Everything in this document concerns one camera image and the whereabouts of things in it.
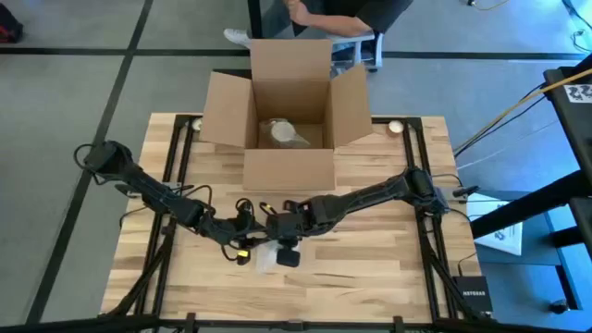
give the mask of black bag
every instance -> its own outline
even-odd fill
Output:
[[[0,4],[0,43],[18,43],[22,38],[22,24]]]

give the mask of clear plastic bag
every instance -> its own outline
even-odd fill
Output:
[[[294,126],[287,119],[269,119],[262,121],[259,126],[261,132],[268,136],[277,148],[305,149],[311,145],[306,139],[298,135]]]

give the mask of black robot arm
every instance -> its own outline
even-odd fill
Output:
[[[103,142],[94,146],[81,164],[83,169],[105,183],[123,181],[142,195],[142,200],[156,213],[170,213],[181,226],[210,238],[222,246],[250,250],[266,242],[279,241],[287,255],[278,262],[283,265],[297,265],[291,248],[302,237],[318,236],[333,229],[347,214],[390,200],[402,200],[431,214],[443,214],[448,206],[438,188],[432,184],[429,174],[412,168],[379,184],[351,193],[319,195],[301,203],[286,201],[286,212],[267,212],[265,226],[253,216],[253,204],[247,199],[237,202],[238,214],[234,218],[215,218],[216,210],[208,203],[189,199],[174,193],[166,185],[147,175],[131,158],[130,150],[118,142]],[[265,237],[248,236],[264,232]]]

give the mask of box flap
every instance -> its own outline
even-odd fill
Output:
[[[254,147],[257,141],[256,121],[251,81],[212,72],[200,140]]]
[[[253,81],[329,81],[331,49],[330,40],[253,40]]]
[[[372,115],[368,107],[366,70],[359,64],[331,81],[327,122],[335,147],[372,133]]]
[[[333,150],[246,150],[242,184],[246,190],[335,190]]]

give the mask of chair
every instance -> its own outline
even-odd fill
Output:
[[[382,67],[382,42],[384,34],[368,32],[357,37],[341,37],[328,35],[333,44],[352,43],[352,47],[337,51],[332,56],[333,68],[340,72],[359,63],[364,63],[371,73],[376,73]]]

